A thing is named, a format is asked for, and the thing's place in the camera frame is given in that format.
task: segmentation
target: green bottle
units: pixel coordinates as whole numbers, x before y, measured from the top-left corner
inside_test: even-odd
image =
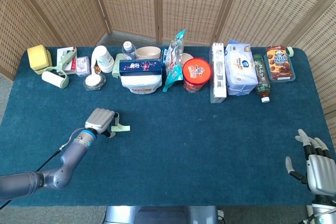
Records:
[[[269,92],[271,85],[268,80],[267,70],[262,55],[253,55],[254,64],[256,66],[258,84],[256,85],[256,91],[261,97],[261,102],[269,102]]]

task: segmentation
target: wicker screen panel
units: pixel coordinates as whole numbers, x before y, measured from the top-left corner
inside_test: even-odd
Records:
[[[163,39],[186,28],[185,40],[209,44],[223,0],[162,0]]]
[[[327,124],[336,151],[336,117],[327,119]]]
[[[323,108],[336,105],[336,1],[294,46],[308,56]]]
[[[220,41],[282,44],[318,0],[233,0]]]
[[[23,0],[0,0],[0,5],[0,72],[13,80],[27,48],[58,44]]]
[[[154,0],[103,0],[112,29],[155,37]]]
[[[65,43],[94,46],[106,33],[95,0],[35,0]]]

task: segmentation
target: blue box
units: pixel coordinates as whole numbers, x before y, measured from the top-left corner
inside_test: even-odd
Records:
[[[119,73],[121,76],[150,76],[162,74],[161,59],[120,60]]]

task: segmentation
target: bottle cap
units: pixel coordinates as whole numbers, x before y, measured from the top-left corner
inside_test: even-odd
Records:
[[[262,102],[262,103],[269,102],[269,97],[263,97],[263,98],[261,99],[261,102]]]
[[[132,43],[130,41],[125,41],[124,42],[124,49],[126,51],[130,51],[132,49]]]

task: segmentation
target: blue table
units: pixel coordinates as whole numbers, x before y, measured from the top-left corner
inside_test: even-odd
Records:
[[[56,48],[49,48],[55,62]],[[115,57],[120,47],[108,47]],[[79,47],[91,56],[93,47]],[[208,47],[185,47],[208,59]],[[254,54],[265,48],[252,48]],[[318,136],[332,149],[307,60],[294,49],[296,80],[273,84],[271,102],[255,92],[210,104],[209,85],[188,93],[182,82],[167,93],[132,94],[106,74],[99,91],[70,76],[60,89],[42,81],[21,60],[0,127],[1,175],[35,170],[97,107],[119,112],[131,132],[100,136],[62,191],[40,190],[12,205],[303,205],[313,199],[287,174],[285,157],[305,172],[297,129]],[[46,168],[58,167],[59,157]]]

